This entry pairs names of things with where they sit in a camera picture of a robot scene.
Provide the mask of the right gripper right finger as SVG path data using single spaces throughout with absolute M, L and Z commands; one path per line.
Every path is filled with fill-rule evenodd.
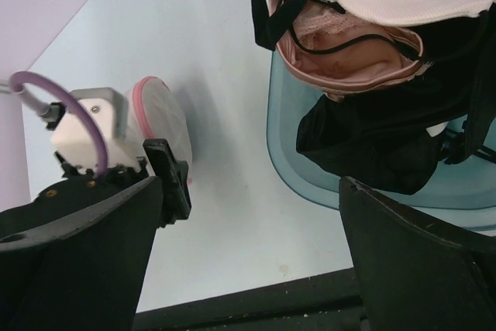
M 339 213 L 373 330 L 493 330 L 495 239 L 339 182 Z

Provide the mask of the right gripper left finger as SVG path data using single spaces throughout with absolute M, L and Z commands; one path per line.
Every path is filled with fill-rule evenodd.
M 130 330 L 160 223 L 161 180 L 63 181 L 1 214 L 3 330 Z

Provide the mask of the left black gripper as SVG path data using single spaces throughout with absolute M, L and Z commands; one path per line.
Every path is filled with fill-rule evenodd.
M 148 139 L 143 142 L 144 157 L 139 158 L 139 170 L 122 165 L 106 171 L 102 178 L 95 179 L 93 171 L 83 174 L 62 155 L 57 156 L 63 177 L 67 181 L 89 191 L 92 205 L 130 188 L 145 178 L 156 176 L 160 179 L 162 202 L 158 226 L 164 228 L 178 220 L 186 220 L 191 213 L 191 199 L 188 191 L 188 163 L 176 160 L 169 143 L 164 139 Z

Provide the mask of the white mesh laundry bag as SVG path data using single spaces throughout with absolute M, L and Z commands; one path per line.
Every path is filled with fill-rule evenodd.
M 173 92 L 159 78 L 148 76 L 126 92 L 129 103 L 129 140 L 142 145 L 144 140 L 166 140 L 177 161 L 193 163 L 187 120 Z

